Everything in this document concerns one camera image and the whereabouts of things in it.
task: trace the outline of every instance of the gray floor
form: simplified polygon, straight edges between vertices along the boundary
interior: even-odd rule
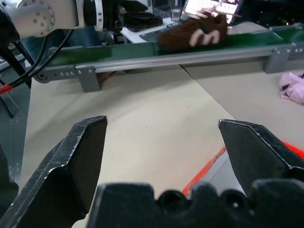
[[[200,181],[211,184],[218,194],[228,189],[235,189],[244,193],[233,172],[227,151],[212,164]]]
[[[18,78],[18,75],[11,68],[0,73],[0,75],[0,79],[5,83]],[[15,106],[8,94],[19,108]],[[19,183],[28,119],[27,113],[29,111],[30,89],[26,85],[21,85],[8,94],[2,94],[1,97],[14,117],[12,119],[9,118],[2,106],[0,106],[0,145],[8,159],[10,177],[16,183]]]

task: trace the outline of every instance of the metal bracket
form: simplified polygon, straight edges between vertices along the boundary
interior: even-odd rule
[[[76,69],[76,73],[85,93],[100,91],[101,83],[98,80],[94,67],[79,67]]]
[[[40,83],[48,83],[62,79],[71,79],[77,77],[74,66],[66,67],[48,67],[40,71],[34,78]]]
[[[48,83],[63,79],[79,78],[82,89],[85,93],[100,91],[101,83],[98,80],[93,66],[77,67],[59,66],[48,67],[41,71],[34,78],[40,83]]]
[[[304,42],[292,43],[294,48],[290,53],[291,57],[304,58]]]
[[[289,60],[293,47],[276,48],[273,54],[267,60],[264,72],[266,74],[278,73],[284,71],[284,67]]]

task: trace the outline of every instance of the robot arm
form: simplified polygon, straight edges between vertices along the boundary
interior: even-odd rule
[[[95,26],[97,31],[115,30],[119,18],[116,9],[124,2],[125,0],[22,0],[17,6],[11,6],[1,0],[0,46],[30,36],[44,37],[56,29]]]

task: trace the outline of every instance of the brown shoe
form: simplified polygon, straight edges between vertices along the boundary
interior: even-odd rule
[[[206,11],[198,12],[180,26],[161,33],[157,43],[161,50],[179,52],[221,44],[226,36],[226,15],[218,14],[214,17]]]

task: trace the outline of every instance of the green conveyor belt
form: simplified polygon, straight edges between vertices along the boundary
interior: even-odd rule
[[[197,53],[221,49],[230,50],[289,44],[290,38],[294,38],[295,35],[298,34],[297,32],[299,32],[299,30],[295,31],[295,29],[292,29],[292,31],[276,31],[279,36],[272,31],[229,35],[227,41],[221,47],[197,49],[193,52]],[[297,35],[296,37],[304,40],[304,34],[301,34],[300,36]],[[172,54],[159,50],[155,42],[107,47],[77,48],[60,51],[56,58],[48,66],[55,67],[117,60],[123,61],[167,55]]]
[[[303,29],[294,28],[289,30],[275,31],[275,33],[290,43],[304,42]]]

